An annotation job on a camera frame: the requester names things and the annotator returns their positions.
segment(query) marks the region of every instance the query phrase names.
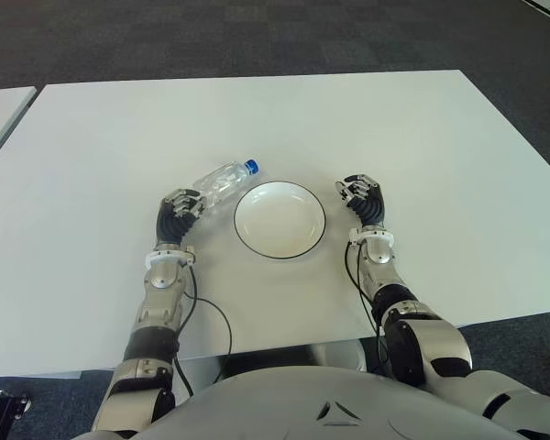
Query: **gray carpet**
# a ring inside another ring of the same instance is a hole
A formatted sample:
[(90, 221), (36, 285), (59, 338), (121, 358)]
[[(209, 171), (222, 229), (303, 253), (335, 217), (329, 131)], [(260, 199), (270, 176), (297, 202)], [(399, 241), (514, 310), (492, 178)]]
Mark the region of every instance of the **gray carpet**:
[[(0, 88), (431, 69), (462, 70), (550, 164), (550, 18), (521, 0), (0, 0)], [(550, 394), (550, 313), (463, 333), (476, 367)], [(35, 397), (11, 438), (89, 429), (109, 377), (0, 379)]]

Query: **black cable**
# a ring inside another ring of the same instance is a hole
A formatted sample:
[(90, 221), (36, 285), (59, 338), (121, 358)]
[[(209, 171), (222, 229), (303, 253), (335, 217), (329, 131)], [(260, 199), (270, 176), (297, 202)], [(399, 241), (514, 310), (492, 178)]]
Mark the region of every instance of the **black cable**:
[[(187, 296), (193, 299), (193, 303), (192, 303), (192, 308), (187, 313), (187, 316), (185, 316), (185, 319), (183, 320), (183, 322), (180, 325), (180, 328), (178, 328), (177, 333), (175, 334), (175, 343), (178, 349), (179, 349), (179, 338), (180, 338), (180, 335), (182, 334), (183, 328), (192, 317), (193, 311), (195, 310), (195, 306), (198, 303), (198, 283), (197, 283), (197, 280), (195, 279), (195, 274), (193, 273), (192, 266), (190, 266), (190, 273), (192, 274), (193, 297), (191, 297), (190, 295), (187, 295)], [(183, 382), (183, 385), (187, 390), (187, 393), (190, 395), (190, 397), (192, 397), (193, 396), (192, 385), (190, 385), (190, 382), (187, 380), (187, 378), (185, 377), (185, 374), (183, 373), (182, 366), (180, 365), (180, 361), (177, 359), (177, 351), (178, 350), (176, 350), (176, 353), (173, 356), (173, 363), (175, 364), (175, 369), (177, 370), (177, 374), (179, 374), (181, 381)]]
[(373, 332), (375, 332), (375, 325), (373, 324), (373, 321), (370, 319), (369, 310), (367, 310), (367, 306), (365, 305), (365, 300), (363, 297), (369, 299), (367, 295), (360, 289), (359, 285), (355, 281), (355, 279), (352, 276), (352, 273), (350, 273), (350, 268), (348, 267), (348, 249), (350, 248), (350, 242), (346, 243), (346, 249), (345, 249), (345, 269), (346, 273), (348, 274), (348, 277), (352, 281), (352, 283), (355, 285), (355, 287), (358, 289), (358, 296), (360, 298), (360, 303), (363, 304), (363, 309), (365, 309), (365, 314), (367, 315), (368, 321), (370, 322), (370, 326), (373, 328)]
[[(185, 293), (185, 296), (187, 296), (188, 298), (192, 298), (187, 293)], [(220, 371), (218, 372), (216, 379), (214, 379), (214, 381), (212, 382), (212, 383), (217, 383), (218, 380), (220, 379), (220, 376), (224, 374), (224, 370), (226, 369), (226, 364), (228, 363), (228, 360), (230, 359), (230, 355), (232, 354), (232, 327), (230, 326), (230, 321), (228, 321), (226, 314), (218, 305), (216, 305), (214, 302), (211, 302), (210, 300), (206, 300), (205, 298), (198, 298), (198, 301), (202, 303), (208, 303), (212, 307), (214, 307), (222, 315), (226, 323), (226, 326), (228, 327), (228, 352), (225, 355), (224, 363), (222, 364), (222, 367), (220, 368)]]
[(373, 321), (370, 318), (369, 309), (367, 309), (367, 306), (365, 305), (365, 301), (364, 301), (364, 300), (367, 300), (368, 304), (370, 306), (372, 306), (370, 298), (367, 296), (366, 293), (363, 292), (363, 290), (360, 287), (360, 258), (359, 258), (359, 256), (360, 256), (360, 251), (361, 251), (364, 244), (365, 244), (365, 242), (362, 242), (358, 246), (358, 252), (357, 252), (357, 280), (355, 280), (355, 278), (353, 277), (353, 275), (350, 271), (350, 267), (348, 266), (348, 250), (350, 248), (350, 242), (346, 243), (346, 248), (345, 248), (345, 269), (346, 269), (346, 274), (348, 275), (348, 278), (350, 278), (353, 285), (358, 290), (358, 296), (360, 298), (360, 302), (363, 305), (363, 309), (365, 310), (365, 314), (367, 315), (368, 321), (370, 322), (370, 325), (373, 329), (373, 332), (375, 333), (375, 337), (377, 338), (377, 361), (378, 361), (378, 365), (373, 370), (371, 370), (371, 373), (375, 373), (379, 368), (383, 368), (385, 366), (385, 364), (387, 364), (387, 362), (389, 361), (389, 351), (388, 351), (387, 346), (383, 343), (382, 345), (383, 345), (383, 351), (385, 351), (385, 360), (383, 360), (381, 362), (380, 326), (378, 324), (373, 324)]

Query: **blue bottle cap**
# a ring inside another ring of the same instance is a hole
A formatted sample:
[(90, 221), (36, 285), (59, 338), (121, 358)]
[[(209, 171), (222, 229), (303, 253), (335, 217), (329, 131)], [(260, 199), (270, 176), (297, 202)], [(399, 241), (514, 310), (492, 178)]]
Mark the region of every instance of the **blue bottle cap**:
[(257, 174), (259, 172), (259, 165), (253, 159), (247, 160), (245, 166), (247, 167), (248, 174)]

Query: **silver arm segment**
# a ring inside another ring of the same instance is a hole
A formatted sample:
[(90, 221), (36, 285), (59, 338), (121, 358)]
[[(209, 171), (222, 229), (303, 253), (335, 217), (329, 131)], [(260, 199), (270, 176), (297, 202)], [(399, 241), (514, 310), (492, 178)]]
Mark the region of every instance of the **silver arm segment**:
[(345, 182), (336, 188), (363, 223), (349, 241), (358, 250), (360, 288), (385, 331), (390, 374), (527, 438), (550, 439), (550, 398), (496, 371), (472, 369), (461, 333), (419, 302), (397, 273), (379, 185), (363, 175)]
[(172, 360), (179, 349), (187, 269), (194, 263), (193, 250), (182, 250), (181, 242), (204, 203), (191, 190), (176, 190), (161, 201), (157, 245), (145, 260), (145, 299), (93, 431), (140, 432), (175, 407)]

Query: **black joint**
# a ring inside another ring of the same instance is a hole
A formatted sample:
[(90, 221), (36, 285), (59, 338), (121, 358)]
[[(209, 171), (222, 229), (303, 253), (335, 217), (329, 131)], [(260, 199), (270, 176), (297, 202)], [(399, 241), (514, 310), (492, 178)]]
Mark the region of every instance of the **black joint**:
[(110, 390), (110, 395), (120, 392), (144, 391), (144, 390), (164, 390), (170, 391), (172, 386), (173, 376), (171, 371), (165, 368), (157, 368), (154, 377), (150, 378), (132, 378), (122, 379), (114, 384)]
[(511, 397), (507, 394), (500, 394), (495, 399), (493, 399), (489, 405), (487, 405), (487, 408), (485, 408), (485, 411), (483, 411), (483, 417), (492, 419), (495, 413), (500, 409), (500, 407), (503, 406), (510, 399)]
[(407, 300), (416, 300), (407, 287), (400, 284), (387, 284), (381, 287), (371, 302), (375, 324), (381, 325), (381, 318), (395, 303)]
[(525, 438), (530, 440), (550, 440), (550, 434), (538, 433), (537, 431), (532, 431), (531, 429), (519, 429), (517, 434), (523, 435)]
[(424, 363), (417, 337), (404, 321), (385, 328), (391, 372), (396, 380), (418, 387), (425, 383)]
[(124, 360), (158, 359), (170, 364), (177, 353), (176, 334), (167, 327), (143, 327), (130, 336)]
[(465, 378), (472, 371), (468, 362), (460, 357), (440, 357), (430, 363), (442, 378)]
[(151, 423), (160, 419), (173, 408), (175, 408), (175, 396), (170, 390), (162, 390), (157, 396), (155, 408), (153, 409), (153, 416), (150, 420)]

